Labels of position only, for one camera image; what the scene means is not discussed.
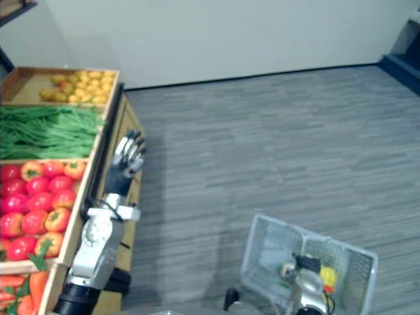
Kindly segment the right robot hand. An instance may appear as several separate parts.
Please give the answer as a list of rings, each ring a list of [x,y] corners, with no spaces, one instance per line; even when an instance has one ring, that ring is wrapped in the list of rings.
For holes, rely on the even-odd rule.
[[[283,262],[280,267],[280,274],[284,278],[293,277],[297,271],[295,262]]]

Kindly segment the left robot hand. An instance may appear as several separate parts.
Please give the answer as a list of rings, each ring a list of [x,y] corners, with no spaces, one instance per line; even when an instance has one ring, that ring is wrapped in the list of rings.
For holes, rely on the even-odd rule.
[[[141,130],[128,130],[119,141],[106,172],[104,191],[127,197],[145,161],[146,140]]]

